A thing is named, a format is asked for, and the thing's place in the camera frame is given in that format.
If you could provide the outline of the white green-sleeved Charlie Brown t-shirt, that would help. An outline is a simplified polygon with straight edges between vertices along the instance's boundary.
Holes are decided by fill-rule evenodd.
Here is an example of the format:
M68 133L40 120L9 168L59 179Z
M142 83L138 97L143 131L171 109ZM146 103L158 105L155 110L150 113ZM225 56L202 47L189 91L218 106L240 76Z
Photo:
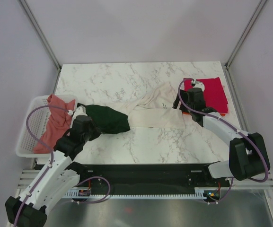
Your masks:
M163 83L130 102L84 105L86 115L91 117L102 134L124 133L131 127L185 129L183 114L172 108L176 99L174 88Z

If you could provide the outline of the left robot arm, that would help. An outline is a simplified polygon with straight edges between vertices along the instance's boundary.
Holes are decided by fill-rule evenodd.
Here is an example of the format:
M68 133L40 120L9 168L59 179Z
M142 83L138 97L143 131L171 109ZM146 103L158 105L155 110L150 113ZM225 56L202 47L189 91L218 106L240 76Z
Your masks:
M87 184L86 167L74 159L95 133L89 116L79 115L73 120L72 127L57 140L51 157L31 184L18 197L7 199L6 213L13 226L44 226L49 212L68 190Z

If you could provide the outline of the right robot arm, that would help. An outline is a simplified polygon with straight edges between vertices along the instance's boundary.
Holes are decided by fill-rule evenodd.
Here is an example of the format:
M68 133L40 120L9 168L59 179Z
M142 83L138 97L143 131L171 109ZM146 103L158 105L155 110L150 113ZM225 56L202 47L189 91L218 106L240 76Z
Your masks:
M227 161L207 165L207 171L201 175L205 185L213 186L223 177L259 183L268 179L270 162L262 135L238 129L214 108L207 107L200 88L178 90L173 108L189 113L194 122L214 133L229 148Z

